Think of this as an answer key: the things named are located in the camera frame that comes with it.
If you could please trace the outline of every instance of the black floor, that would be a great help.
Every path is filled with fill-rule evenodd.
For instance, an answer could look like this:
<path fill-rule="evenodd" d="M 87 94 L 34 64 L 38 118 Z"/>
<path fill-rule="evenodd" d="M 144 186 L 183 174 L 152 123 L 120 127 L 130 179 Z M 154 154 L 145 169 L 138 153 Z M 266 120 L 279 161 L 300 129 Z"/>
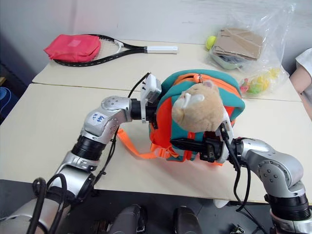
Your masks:
<path fill-rule="evenodd" d="M 8 216 L 32 197 L 30 184 L 0 180 L 0 218 Z M 143 205 L 147 208 L 148 234 L 171 234 L 172 213 L 176 207 L 182 205 L 191 208 L 197 214 L 205 234 L 229 234 L 233 225 L 241 226 L 247 234 L 253 233 L 256 229 L 250 220 L 235 211 L 237 207 L 226 206 L 218 209 L 210 199 L 99 191 L 98 196 L 90 197 L 70 212 L 59 234 L 91 234 L 91 227 L 95 220 L 113 221 L 122 209 L 132 204 Z M 269 231 L 272 226 L 269 206 L 252 204 L 248 205 L 248 208 Z"/>

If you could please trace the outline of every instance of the tennis ball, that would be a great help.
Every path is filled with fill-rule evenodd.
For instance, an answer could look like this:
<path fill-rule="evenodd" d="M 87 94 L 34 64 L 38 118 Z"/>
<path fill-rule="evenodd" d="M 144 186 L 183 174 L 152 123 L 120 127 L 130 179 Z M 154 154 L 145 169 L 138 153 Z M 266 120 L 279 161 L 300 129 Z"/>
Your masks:
<path fill-rule="evenodd" d="M 215 40 L 216 40 L 216 36 L 208 37 L 208 39 L 206 41 L 206 48 L 207 48 L 207 50 L 210 50 L 212 48 L 212 46 L 215 43 Z"/>

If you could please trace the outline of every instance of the racket handle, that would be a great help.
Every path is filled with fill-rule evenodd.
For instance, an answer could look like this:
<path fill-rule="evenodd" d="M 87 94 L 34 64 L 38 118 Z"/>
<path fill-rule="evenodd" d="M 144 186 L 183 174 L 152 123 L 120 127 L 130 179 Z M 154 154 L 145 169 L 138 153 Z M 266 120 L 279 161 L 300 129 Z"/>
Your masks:
<path fill-rule="evenodd" d="M 148 54 L 177 54 L 177 46 L 146 46 L 145 52 Z"/>

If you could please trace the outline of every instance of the person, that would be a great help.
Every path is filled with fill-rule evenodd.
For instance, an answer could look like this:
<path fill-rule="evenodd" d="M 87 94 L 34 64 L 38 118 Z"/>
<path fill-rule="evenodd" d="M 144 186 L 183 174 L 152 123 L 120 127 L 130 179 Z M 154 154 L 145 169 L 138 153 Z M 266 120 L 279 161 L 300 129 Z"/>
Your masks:
<path fill-rule="evenodd" d="M 290 80 L 312 120 L 312 48 L 296 57 L 297 69 Z"/>

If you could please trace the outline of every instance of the red bag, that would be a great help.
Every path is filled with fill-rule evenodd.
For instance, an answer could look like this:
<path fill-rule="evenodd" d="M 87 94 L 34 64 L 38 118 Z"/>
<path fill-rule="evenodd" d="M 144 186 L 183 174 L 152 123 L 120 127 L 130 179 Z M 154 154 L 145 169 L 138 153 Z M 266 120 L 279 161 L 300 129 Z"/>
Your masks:
<path fill-rule="evenodd" d="M 91 35 L 59 35 L 44 49 L 50 59 L 68 62 L 89 62 L 101 47 L 99 37 Z"/>

